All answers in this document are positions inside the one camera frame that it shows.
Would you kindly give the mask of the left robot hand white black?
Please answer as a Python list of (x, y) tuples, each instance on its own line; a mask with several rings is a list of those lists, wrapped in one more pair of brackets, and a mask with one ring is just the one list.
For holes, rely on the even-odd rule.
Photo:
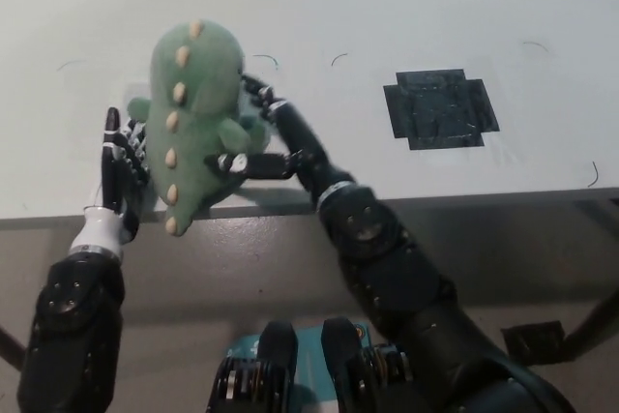
[(100, 182), (91, 203), (83, 209), (84, 225), (69, 254), (93, 252), (120, 261), (123, 246), (139, 229), (150, 169), (146, 162), (145, 125), (134, 119), (123, 123), (119, 109), (105, 116)]

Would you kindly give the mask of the right robot hand black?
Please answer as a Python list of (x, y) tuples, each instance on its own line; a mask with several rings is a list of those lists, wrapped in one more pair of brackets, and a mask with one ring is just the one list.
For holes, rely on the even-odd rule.
[(363, 193), (354, 178), (330, 161), (325, 148), (296, 106), (275, 95), (273, 87), (245, 74), (243, 88), (260, 118), (288, 149), (284, 153), (208, 155), (204, 164), (216, 175), (238, 180), (287, 180), (297, 177), (317, 212), (340, 208)]

